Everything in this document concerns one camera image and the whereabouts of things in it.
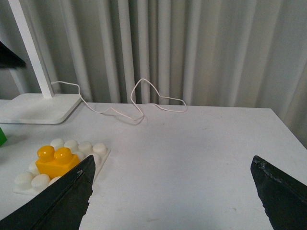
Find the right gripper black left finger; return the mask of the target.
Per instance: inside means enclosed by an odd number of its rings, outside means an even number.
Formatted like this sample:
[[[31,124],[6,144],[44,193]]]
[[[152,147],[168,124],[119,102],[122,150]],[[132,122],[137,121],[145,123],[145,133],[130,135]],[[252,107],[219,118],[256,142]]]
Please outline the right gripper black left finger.
[[[93,193],[92,155],[0,222],[2,230],[77,230]]]

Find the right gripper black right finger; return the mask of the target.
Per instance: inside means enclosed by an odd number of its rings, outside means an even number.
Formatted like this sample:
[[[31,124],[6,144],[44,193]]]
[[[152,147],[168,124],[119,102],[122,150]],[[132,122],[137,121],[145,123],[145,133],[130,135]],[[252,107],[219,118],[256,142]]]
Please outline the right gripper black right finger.
[[[257,155],[250,170],[273,229],[305,230],[307,186]]]

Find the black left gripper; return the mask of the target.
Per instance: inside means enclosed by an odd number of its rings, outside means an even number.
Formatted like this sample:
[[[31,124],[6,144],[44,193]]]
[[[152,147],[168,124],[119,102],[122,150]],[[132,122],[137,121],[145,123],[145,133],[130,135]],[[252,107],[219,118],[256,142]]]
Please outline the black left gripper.
[[[26,63],[8,49],[5,44],[0,42],[0,68],[1,69],[16,69],[26,68]]]

